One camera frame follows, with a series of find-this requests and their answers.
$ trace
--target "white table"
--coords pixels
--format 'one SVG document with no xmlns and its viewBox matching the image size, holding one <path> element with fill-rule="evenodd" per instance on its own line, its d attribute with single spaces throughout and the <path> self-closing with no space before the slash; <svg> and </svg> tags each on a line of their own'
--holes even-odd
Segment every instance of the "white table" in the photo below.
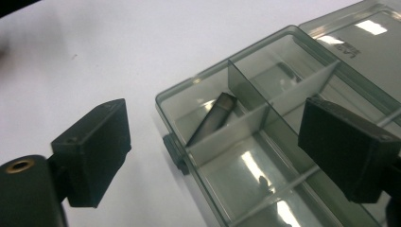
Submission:
<svg viewBox="0 0 401 227">
<path fill-rule="evenodd" d="M 96 105 L 124 97 L 132 150 L 97 209 L 70 226 L 216 226 L 166 152 L 155 96 L 288 25 L 355 0 L 46 0 L 0 20 L 0 164 L 49 157 Z"/>
</svg>

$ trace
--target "screw hole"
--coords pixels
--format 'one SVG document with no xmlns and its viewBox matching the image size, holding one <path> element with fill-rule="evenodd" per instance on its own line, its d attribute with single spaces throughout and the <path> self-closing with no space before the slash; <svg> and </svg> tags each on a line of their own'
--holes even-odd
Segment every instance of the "screw hole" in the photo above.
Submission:
<svg viewBox="0 0 401 227">
<path fill-rule="evenodd" d="M 19 173 L 31 168 L 34 164 L 35 162 L 31 159 L 20 160 L 18 162 L 10 164 L 9 167 L 6 169 L 6 172 L 10 174 Z"/>
</svg>

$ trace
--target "small metal object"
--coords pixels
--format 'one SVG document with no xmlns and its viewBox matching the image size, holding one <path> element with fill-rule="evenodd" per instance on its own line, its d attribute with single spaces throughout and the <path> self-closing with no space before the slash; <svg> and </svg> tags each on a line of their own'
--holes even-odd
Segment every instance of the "small metal object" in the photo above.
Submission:
<svg viewBox="0 0 401 227">
<path fill-rule="evenodd" d="M 186 146 L 190 147 L 198 143 L 206 136 L 221 128 L 231 111 L 235 108 L 235 105 L 236 97 L 228 95 L 227 93 L 221 93 L 212 109 L 210 109 L 209 113 L 203 118 L 200 125 L 195 130 L 195 133 L 188 140 L 188 143 L 186 143 Z"/>
</svg>

